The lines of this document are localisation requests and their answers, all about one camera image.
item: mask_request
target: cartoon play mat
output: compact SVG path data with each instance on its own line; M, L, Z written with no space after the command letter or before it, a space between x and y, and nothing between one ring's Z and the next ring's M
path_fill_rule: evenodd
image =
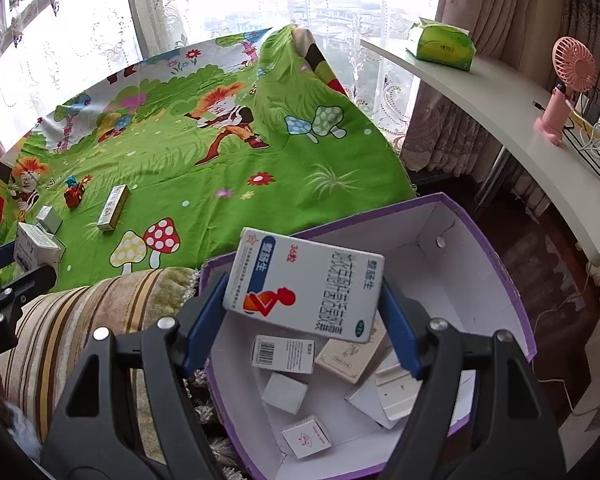
M64 198L70 176L84 184L74 209ZM128 200L103 232L96 222L121 184ZM285 27L152 57L40 118L0 160L0 244L53 206L64 290L198 267L234 250L244 226L289 234L413 196L311 35Z

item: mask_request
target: purple cardboard box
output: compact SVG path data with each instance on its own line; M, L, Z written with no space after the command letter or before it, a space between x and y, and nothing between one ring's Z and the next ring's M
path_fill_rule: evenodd
M431 316L444 317L464 332L492 335L505 328L524 354L536 354L528 317L513 282L480 229L458 204L439 193L361 213L297 234L335 246L383 254L384 273L397 281ZM231 269L234 254L209 260L201 286L210 275ZM266 405L260 396L271 374L251 366L257 334L307 338L228 312L207 365L219 415L245 465L256 480L344 480L379 472L389 459L405 419L387 430L345 400L351 384L315 367L297 415ZM326 338L311 335L316 354ZM450 433L469 416L472 372L458 391ZM329 449L297 459L282 429L316 414L329 433Z

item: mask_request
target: cartoon boy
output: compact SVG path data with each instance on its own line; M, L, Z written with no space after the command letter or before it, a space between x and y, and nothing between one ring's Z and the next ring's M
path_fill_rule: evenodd
M35 156L24 156L11 170L11 176L17 180L20 179L20 188L22 191L12 190L11 196L18 202L18 222L24 221L25 213L40 198L36 191L40 176L49 169L48 164L40 162Z
M219 156L218 147L220 142L229 134L240 137L254 150L269 147L251 129L250 124L253 122L251 110L246 106L235 103L235 95L242 86L243 83L237 82L229 86L214 88L200 98L198 105L192 111L185 114L185 117L198 120L199 128L212 127L219 131L218 136L211 143L206 157L197 161L196 166L206 164ZM203 118L203 114L213 115L213 118Z

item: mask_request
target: curved desk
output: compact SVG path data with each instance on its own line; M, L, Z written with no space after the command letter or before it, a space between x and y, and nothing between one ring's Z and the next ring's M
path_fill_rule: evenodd
M415 59L406 40L361 40L362 46L422 79L498 139L542 187L578 239L589 261L600 265L600 179L570 146L556 148L534 131L550 94L520 72L475 57L471 72Z

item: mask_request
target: pink handheld fan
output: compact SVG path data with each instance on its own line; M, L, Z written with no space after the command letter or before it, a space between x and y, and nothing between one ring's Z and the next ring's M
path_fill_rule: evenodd
M544 114L536 120L536 130L560 146L564 123L573 109L568 100L574 92L587 92L593 88L596 62L586 46L568 36L555 42L552 57L560 82L555 86Z

